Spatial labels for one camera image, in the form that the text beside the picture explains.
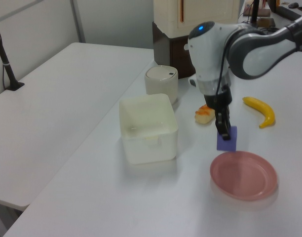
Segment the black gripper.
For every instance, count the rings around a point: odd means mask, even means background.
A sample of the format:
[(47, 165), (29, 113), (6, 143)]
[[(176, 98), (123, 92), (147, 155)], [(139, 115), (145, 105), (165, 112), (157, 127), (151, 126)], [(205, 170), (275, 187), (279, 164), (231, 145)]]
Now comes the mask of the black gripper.
[(222, 91), (218, 95), (204, 95), (207, 106), (215, 111), (215, 125), (218, 134), (223, 140), (230, 140), (230, 111), (229, 104), (232, 102), (232, 94), (230, 88)]

